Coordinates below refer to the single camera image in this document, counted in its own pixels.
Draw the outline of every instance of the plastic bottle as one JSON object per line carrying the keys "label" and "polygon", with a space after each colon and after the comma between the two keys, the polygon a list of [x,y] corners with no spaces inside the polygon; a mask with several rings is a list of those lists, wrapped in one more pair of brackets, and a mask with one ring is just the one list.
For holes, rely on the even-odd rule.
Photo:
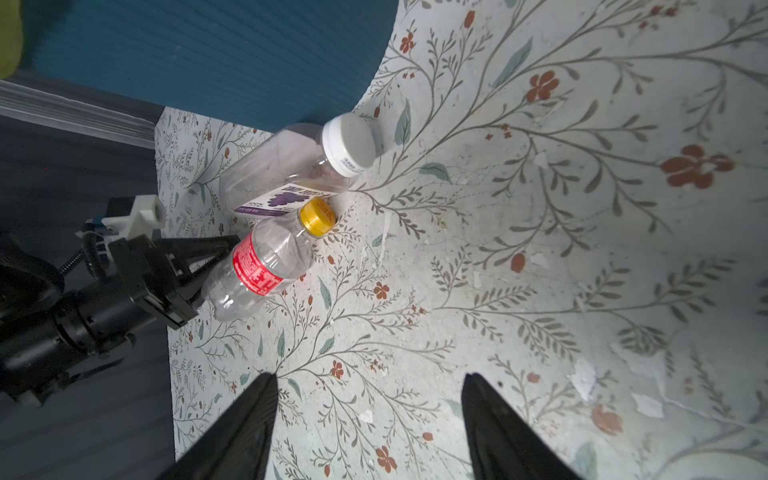
{"label": "plastic bottle", "polygon": [[268,296],[307,271],[312,242],[335,224],[336,215],[320,198],[257,224],[205,279],[203,295],[214,305],[214,317],[225,322],[252,316]]}
{"label": "plastic bottle", "polygon": [[375,156],[371,129],[357,115],[340,115],[323,127],[290,125],[229,166],[219,192],[236,214],[279,217],[312,198],[347,191]]}

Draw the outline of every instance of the bottle label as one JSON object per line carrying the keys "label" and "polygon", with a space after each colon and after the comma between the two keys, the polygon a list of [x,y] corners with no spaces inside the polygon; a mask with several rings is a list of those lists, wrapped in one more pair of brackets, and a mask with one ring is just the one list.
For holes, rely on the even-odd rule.
{"label": "bottle label", "polygon": [[314,197],[331,197],[335,192],[316,190],[296,184],[285,184],[268,194],[256,197],[235,211],[239,214],[255,217],[280,217],[298,210]]}
{"label": "bottle label", "polygon": [[267,270],[261,263],[253,248],[253,239],[250,234],[248,234],[248,238],[240,242],[240,245],[235,247],[232,254],[232,264],[237,278],[256,295],[267,295],[283,281],[282,278]]}
{"label": "bottle label", "polygon": [[337,158],[332,155],[326,155],[328,158],[328,161],[331,163],[331,166],[334,170],[339,172],[340,175],[343,175],[347,178],[356,177],[357,175],[360,175],[362,172],[365,171],[364,168],[360,168],[358,164],[351,161],[347,157],[341,157]]}

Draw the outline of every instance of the red flower pattern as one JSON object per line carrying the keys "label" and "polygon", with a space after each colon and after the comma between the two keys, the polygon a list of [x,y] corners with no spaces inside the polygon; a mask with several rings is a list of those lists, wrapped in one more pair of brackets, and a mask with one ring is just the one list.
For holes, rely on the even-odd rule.
{"label": "red flower pattern", "polygon": [[672,187],[694,184],[696,188],[709,188],[714,172],[728,172],[735,168],[733,161],[723,154],[705,158],[699,145],[688,145],[680,152],[684,157],[673,157],[661,164],[661,171],[668,174],[667,183]]}
{"label": "red flower pattern", "polygon": [[471,27],[474,21],[475,21],[475,11],[470,10],[469,12],[467,12],[467,16],[464,17],[464,28]]}
{"label": "red flower pattern", "polygon": [[408,53],[408,50],[413,50],[416,43],[413,41],[413,33],[409,32],[407,37],[402,38],[402,44],[400,45],[400,51],[402,53]]}
{"label": "red flower pattern", "polygon": [[617,433],[622,433],[624,429],[621,427],[621,417],[613,412],[603,412],[603,404],[598,403],[598,406],[592,409],[592,423],[598,427],[601,432],[615,437]]}
{"label": "red flower pattern", "polygon": [[515,256],[512,257],[509,266],[512,268],[513,272],[520,273],[525,267],[525,255],[523,253],[516,253]]}
{"label": "red flower pattern", "polygon": [[531,86],[533,87],[525,95],[525,98],[533,103],[538,96],[541,100],[549,98],[552,91],[558,87],[560,81],[554,77],[554,71],[546,71],[541,77],[534,75],[531,77]]}
{"label": "red flower pattern", "polygon": [[389,292],[387,285],[382,285],[381,282],[376,282],[376,286],[373,287],[373,293],[379,300],[386,300],[386,293]]}
{"label": "red flower pattern", "polygon": [[344,365],[341,362],[333,360],[333,368],[331,369],[331,376],[335,376],[337,380],[341,380],[344,375]]}
{"label": "red flower pattern", "polygon": [[387,473],[390,473],[393,468],[397,470],[395,459],[389,456],[389,450],[384,445],[382,448],[376,449],[376,456],[379,457],[379,465],[384,467]]}

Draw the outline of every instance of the white bottle cap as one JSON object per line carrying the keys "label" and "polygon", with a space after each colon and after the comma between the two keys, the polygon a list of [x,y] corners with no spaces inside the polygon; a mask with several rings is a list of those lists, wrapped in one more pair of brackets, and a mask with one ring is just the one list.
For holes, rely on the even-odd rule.
{"label": "white bottle cap", "polygon": [[360,175],[376,159],[371,129],[355,114],[342,114],[325,124],[323,150],[333,169],[344,177]]}

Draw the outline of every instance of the blue wall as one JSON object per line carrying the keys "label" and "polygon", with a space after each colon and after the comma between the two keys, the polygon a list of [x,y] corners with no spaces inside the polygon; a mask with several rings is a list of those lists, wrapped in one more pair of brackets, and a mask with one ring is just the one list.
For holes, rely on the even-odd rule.
{"label": "blue wall", "polygon": [[25,0],[24,66],[155,104],[277,131],[351,111],[396,0]]}

